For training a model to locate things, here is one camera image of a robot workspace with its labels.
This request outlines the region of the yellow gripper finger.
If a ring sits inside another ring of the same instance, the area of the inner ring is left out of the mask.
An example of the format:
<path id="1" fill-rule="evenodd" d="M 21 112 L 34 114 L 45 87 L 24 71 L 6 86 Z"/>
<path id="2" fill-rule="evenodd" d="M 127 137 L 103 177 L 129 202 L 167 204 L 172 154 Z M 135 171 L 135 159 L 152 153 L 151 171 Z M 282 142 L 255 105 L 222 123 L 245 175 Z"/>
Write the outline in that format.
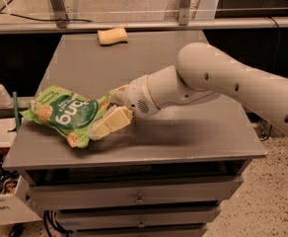
<path id="1" fill-rule="evenodd" d="M 126 106 L 111 106 L 102 118 L 97 119 L 90 127 L 88 136 L 100 140 L 131 124 L 133 112 Z"/>
<path id="2" fill-rule="evenodd" d="M 127 88 L 127 85 L 123 85 L 123 86 L 113 89 L 111 91 L 112 92 L 111 101 L 116 104 L 122 104 L 123 94 L 126 88 Z"/>

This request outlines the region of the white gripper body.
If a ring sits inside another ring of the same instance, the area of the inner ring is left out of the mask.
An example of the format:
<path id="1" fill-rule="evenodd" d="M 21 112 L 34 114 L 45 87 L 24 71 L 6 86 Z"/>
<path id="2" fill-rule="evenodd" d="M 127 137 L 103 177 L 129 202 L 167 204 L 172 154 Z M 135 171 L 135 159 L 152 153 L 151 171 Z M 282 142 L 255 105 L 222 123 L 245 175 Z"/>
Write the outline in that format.
<path id="1" fill-rule="evenodd" d="M 122 94 L 122 102 L 138 118 L 155 115 L 159 109 L 154 104 L 148 86 L 148 76 L 131 81 Z"/>

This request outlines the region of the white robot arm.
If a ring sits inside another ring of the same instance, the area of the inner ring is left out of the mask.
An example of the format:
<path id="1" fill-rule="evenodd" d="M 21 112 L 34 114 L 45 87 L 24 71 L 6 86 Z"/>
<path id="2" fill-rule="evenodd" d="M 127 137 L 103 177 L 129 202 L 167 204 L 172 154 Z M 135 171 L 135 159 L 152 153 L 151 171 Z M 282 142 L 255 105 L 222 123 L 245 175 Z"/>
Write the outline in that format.
<path id="1" fill-rule="evenodd" d="M 288 135 L 288 79 L 244 65 L 204 42 L 183 47 L 176 63 L 113 91 L 113 106 L 92 124 L 99 140 L 168 106 L 204 103 L 226 95 Z"/>

